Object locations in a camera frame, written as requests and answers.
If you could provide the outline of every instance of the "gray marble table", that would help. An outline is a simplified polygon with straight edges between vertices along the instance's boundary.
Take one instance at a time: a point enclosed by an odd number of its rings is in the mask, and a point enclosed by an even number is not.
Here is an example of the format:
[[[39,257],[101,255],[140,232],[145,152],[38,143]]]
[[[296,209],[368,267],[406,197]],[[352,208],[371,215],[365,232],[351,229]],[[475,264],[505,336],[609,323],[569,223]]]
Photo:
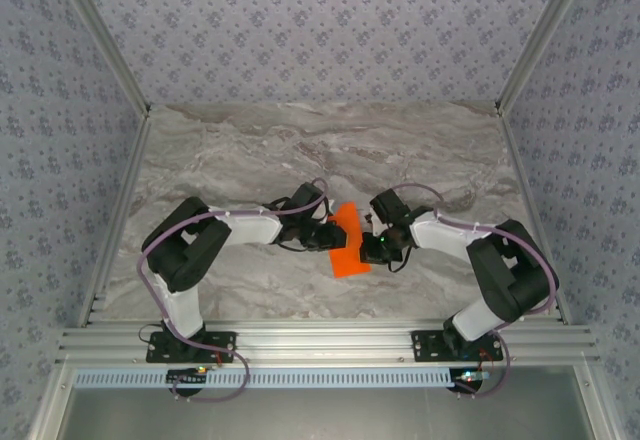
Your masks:
[[[156,319],[135,272],[143,239],[183,199],[253,207],[322,176],[362,215],[387,187],[423,182],[459,218],[528,224],[498,119],[452,103],[157,107],[112,275],[104,318]],[[414,207],[433,198],[406,189]],[[468,265],[416,251],[398,274],[384,266],[332,276],[328,254],[241,245],[222,251],[201,282],[205,318],[445,318],[479,295]]]

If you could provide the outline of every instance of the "floral wallpaper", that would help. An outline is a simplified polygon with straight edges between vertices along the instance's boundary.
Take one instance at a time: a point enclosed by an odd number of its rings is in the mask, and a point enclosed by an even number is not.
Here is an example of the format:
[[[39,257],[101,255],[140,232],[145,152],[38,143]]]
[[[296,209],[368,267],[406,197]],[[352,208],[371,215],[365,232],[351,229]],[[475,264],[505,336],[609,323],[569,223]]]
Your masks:
[[[546,0],[94,0],[155,104],[493,100]]]
[[[0,439],[78,319],[137,115],[68,0],[0,0]]]
[[[510,122],[573,315],[640,438],[640,0],[575,0]]]

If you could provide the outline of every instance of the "orange block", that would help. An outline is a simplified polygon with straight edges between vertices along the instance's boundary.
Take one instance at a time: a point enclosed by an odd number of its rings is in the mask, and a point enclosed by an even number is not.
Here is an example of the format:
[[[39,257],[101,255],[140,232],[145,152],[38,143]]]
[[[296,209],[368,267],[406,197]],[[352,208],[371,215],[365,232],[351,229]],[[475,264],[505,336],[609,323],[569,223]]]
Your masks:
[[[336,278],[358,275],[371,271],[371,265],[360,262],[362,229],[358,219],[358,210],[354,202],[345,203],[335,215],[329,217],[347,233],[347,246],[329,250],[329,259]]]

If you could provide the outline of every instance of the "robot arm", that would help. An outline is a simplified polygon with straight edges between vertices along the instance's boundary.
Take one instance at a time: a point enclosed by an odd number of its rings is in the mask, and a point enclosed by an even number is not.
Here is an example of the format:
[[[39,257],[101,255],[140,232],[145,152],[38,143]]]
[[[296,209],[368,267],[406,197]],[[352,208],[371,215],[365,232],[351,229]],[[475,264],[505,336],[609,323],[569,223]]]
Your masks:
[[[317,187],[305,183],[291,198],[283,197],[265,205],[262,214],[256,210],[256,215],[209,218],[187,226],[160,243],[149,255],[148,265],[154,273],[154,288],[178,333],[196,340],[202,336],[204,322],[200,314],[198,283],[223,246],[281,244],[298,239],[309,251],[344,247],[346,234],[327,220],[333,203],[329,200],[293,215],[278,217],[268,213],[269,210],[303,207],[321,195],[322,191]],[[146,238],[142,250],[174,225],[214,210],[197,197],[188,198]]]
[[[500,235],[450,226],[459,222],[443,222],[426,207],[411,211],[393,190],[371,201],[367,219],[373,232],[363,235],[363,262],[401,261],[403,250],[410,247],[438,250],[473,267],[482,297],[444,323],[444,340],[456,355],[473,349],[473,342],[514,322],[549,296],[549,281],[538,262]],[[519,237],[540,254],[521,223],[507,220],[496,228]]]

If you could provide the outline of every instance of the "purple cable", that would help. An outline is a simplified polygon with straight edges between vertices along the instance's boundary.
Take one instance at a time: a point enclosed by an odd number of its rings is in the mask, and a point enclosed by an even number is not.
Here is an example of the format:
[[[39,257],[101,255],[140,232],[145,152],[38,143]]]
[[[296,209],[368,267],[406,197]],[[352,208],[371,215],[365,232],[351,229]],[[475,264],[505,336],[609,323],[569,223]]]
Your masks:
[[[504,341],[504,338],[502,338],[502,335],[500,335],[500,333],[498,333],[497,330],[491,330],[490,333],[494,337],[496,337],[502,344],[502,348],[504,350],[504,356],[507,361],[507,365],[505,366],[505,370],[504,370],[504,375],[502,375],[498,383],[496,383],[495,386],[488,392],[477,392],[473,388],[471,388],[469,385],[465,385],[462,382],[453,382],[458,387],[464,388],[465,390],[471,392],[471,395],[473,395],[476,398],[487,398],[487,397],[490,397],[491,395],[495,395],[496,393],[498,393],[500,390],[502,390],[502,387],[504,387],[505,384],[507,383],[507,378],[509,378],[509,374],[511,372],[511,357],[509,355],[509,347],[507,347],[507,342]]]
[[[416,187],[416,188],[422,188],[423,190],[427,190],[431,193],[433,193],[436,197],[438,197],[438,200],[440,200],[441,202],[444,202],[444,197],[442,196],[442,194],[437,191],[435,188],[430,187],[429,185],[423,185],[422,183],[401,183],[400,185],[396,185],[395,187],[391,187],[391,190],[397,190],[398,188],[405,188],[405,187]]]
[[[202,349],[202,350],[209,350],[211,352],[218,352],[218,353],[225,353],[225,354],[228,354],[228,355],[233,355],[238,360],[240,360],[242,362],[242,365],[244,366],[245,376],[244,376],[244,380],[242,381],[242,384],[236,390],[234,390],[232,393],[230,393],[229,395],[225,395],[224,397],[219,397],[219,398],[199,398],[199,397],[198,398],[195,398],[195,397],[191,398],[191,397],[189,397],[189,399],[190,399],[189,401],[198,402],[198,403],[220,403],[220,402],[226,402],[227,400],[232,400],[232,399],[236,398],[242,392],[244,392],[245,388],[247,387],[247,383],[249,383],[249,378],[251,376],[251,372],[249,370],[249,363],[247,362],[247,360],[242,355],[240,355],[235,350],[230,350],[230,349],[222,348],[222,347],[216,347],[215,345],[205,345],[204,343],[194,342],[192,340],[189,340],[185,336],[183,336],[180,332],[178,332],[178,330],[175,328],[175,325],[173,325],[173,323],[171,322],[171,319],[169,318],[169,312],[167,311],[167,309],[165,308],[164,304],[162,303],[162,300],[160,299],[160,297],[156,293],[156,291],[153,288],[153,285],[151,284],[149,279],[146,277],[146,275],[142,271],[142,266],[144,265],[145,260],[147,259],[147,257],[153,251],[154,248],[156,248],[158,245],[160,245],[162,242],[164,242],[171,235],[173,235],[174,233],[184,229],[188,225],[191,225],[193,223],[198,223],[198,222],[200,222],[202,220],[206,220],[207,218],[223,217],[223,216],[226,216],[226,215],[234,215],[234,216],[242,216],[242,217],[260,216],[260,215],[274,215],[274,216],[293,215],[293,214],[296,214],[296,213],[304,212],[305,210],[309,210],[310,208],[316,207],[316,206],[320,205],[324,201],[324,199],[327,197],[327,192],[329,190],[329,186],[327,185],[327,182],[323,178],[315,178],[314,180],[311,181],[311,184],[316,184],[316,183],[321,183],[322,184],[322,186],[323,186],[322,195],[320,195],[320,197],[318,199],[314,200],[313,202],[311,202],[311,203],[309,203],[309,204],[307,204],[307,205],[305,205],[303,207],[293,208],[291,210],[279,210],[279,211],[270,211],[270,210],[258,210],[258,211],[256,211],[256,210],[235,210],[235,211],[227,212],[227,211],[220,210],[220,211],[215,211],[215,212],[207,212],[207,213],[203,213],[203,214],[196,215],[194,217],[188,218],[187,220],[184,220],[184,221],[174,225],[173,227],[168,229],[166,232],[164,232],[163,234],[158,236],[158,238],[156,238],[153,242],[151,242],[149,244],[149,246],[146,249],[144,249],[144,251],[142,252],[142,255],[140,255],[140,258],[138,258],[138,263],[136,264],[136,270],[138,272],[138,275],[140,276],[140,279],[143,281],[143,283],[147,287],[147,290],[149,290],[149,293],[151,294],[151,297],[156,302],[156,305],[158,306],[158,308],[160,309],[160,313],[162,314],[162,319],[164,320],[165,325],[167,326],[169,331],[173,334],[173,336],[176,337],[178,340],[180,340],[182,343],[185,343],[185,344],[190,345],[190,346],[195,347],[195,348],[199,348],[199,349]],[[174,395],[177,395],[176,387],[178,385],[178,382],[175,382],[173,384],[172,389],[171,389],[171,391],[173,392]]]
[[[436,191],[432,187],[429,187],[428,185],[423,185],[421,183],[402,183],[400,185],[396,185],[395,187],[391,187],[391,189],[395,190],[397,188],[403,188],[403,187],[418,187],[424,190],[428,190],[429,192],[437,196],[440,201],[444,202],[444,197],[438,191]],[[542,271],[546,275],[547,281],[549,282],[549,296],[547,297],[547,301],[545,302],[545,304],[542,305],[541,307],[530,310],[527,314],[532,315],[536,313],[542,313],[545,310],[549,310],[551,308],[551,305],[553,304],[553,301],[556,298],[556,290],[557,290],[556,281],[553,277],[553,272],[551,271],[551,267],[549,266],[549,263],[545,260],[545,258],[542,255],[538,253],[538,251],[535,248],[533,248],[527,242],[522,240],[520,237],[513,235],[512,233],[505,232],[504,230],[500,230],[499,228],[490,227],[488,225],[473,225],[469,223],[454,222],[452,220],[443,218],[438,213],[438,210],[436,208],[433,209],[433,213],[440,223],[444,223],[445,225],[449,225],[450,227],[460,228],[463,230],[471,230],[471,231],[475,230],[478,232],[495,233],[496,235],[500,235],[501,237],[504,237],[507,240],[511,240],[512,242],[517,243],[522,248],[524,248],[527,251],[527,253],[529,253],[536,260],[536,262],[540,264],[540,267],[542,267]],[[506,325],[507,324],[502,324],[498,328],[502,328]]]

